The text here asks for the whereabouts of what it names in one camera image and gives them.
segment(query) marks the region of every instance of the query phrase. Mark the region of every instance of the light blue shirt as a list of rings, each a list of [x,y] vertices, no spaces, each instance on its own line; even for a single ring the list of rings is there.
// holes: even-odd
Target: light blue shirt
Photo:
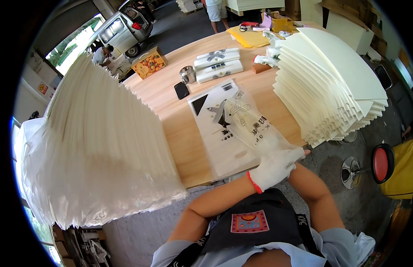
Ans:
[[[332,267],[356,266],[357,256],[353,235],[343,228],[331,228],[320,233],[310,228],[316,247],[328,260]],[[166,267],[177,255],[194,242],[174,240],[158,248],[153,255],[151,267]],[[260,246],[243,246],[226,248],[220,251],[200,255],[193,267],[238,267],[255,253],[264,249],[282,249],[291,257],[292,267],[322,267],[326,260],[309,253],[304,245],[294,246],[289,243],[271,242]]]
[[[104,53],[103,47],[100,47],[95,51],[94,56],[92,57],[92,62],[94,64],[103,64],[106,59],[106,54]]]

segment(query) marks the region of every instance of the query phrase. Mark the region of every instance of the wooden table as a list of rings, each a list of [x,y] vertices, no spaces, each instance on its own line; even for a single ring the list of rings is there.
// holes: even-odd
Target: wooden table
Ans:
[[[305,22],[305,24],[323,29],[315,23]],[[159,115],[181,181],[187,188],[211,182],[217,178],[214,177],[209,166],[202,138],[187,99],[178,100],[174,85],[181,80],[180,69],[184,66],[193,65],[196,56],[232,47],[240,48],[244,71],[206,83],[189,84],[190,94],[196,95],[225,79],[232,78],[240,88],[252,95],[258,111],[290,143],[298,146],[307,144],[301,139],[298,123],[273,92],[272,84],[275,83],[277,69],[270,69],[259,74],[255,74],[251,70],[254,56],[264,55],[266,47],[243,48],[236,40],[232,40],[230,34],[226,32],[205,37],[167,54],[165,57],[168,66],[151,77],[142,80],[135,74],[124,82],[131,91],[136,92],[138,97]]]

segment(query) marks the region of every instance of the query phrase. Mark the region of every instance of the shorts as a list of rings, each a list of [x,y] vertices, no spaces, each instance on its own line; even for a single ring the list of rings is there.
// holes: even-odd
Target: shorts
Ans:
[[[226,4],[221,1],[218,5],[207,6],[209,20],[212,22],[220,21],[222,18],[227,18]]]

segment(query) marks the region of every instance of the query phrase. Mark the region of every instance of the metal mug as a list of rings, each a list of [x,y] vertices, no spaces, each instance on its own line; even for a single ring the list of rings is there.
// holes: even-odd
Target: metal mug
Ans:
[[[192,66],[185,66],[180,70],[181,82],[184,84],[196,82],[196,73]]]

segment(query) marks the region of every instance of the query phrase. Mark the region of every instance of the red glove cuff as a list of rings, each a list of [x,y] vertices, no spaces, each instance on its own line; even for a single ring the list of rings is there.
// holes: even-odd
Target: red glove cuff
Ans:
[[[261,190],[261,188],[256,183],[254,183],[254,181],[251,179],[250,171],[246,172],[246,176],[248,176],[248,178],[250,179],[251,183],[254,185],[254,188],[257,190],[257,192],[261,194],[263,190]]]

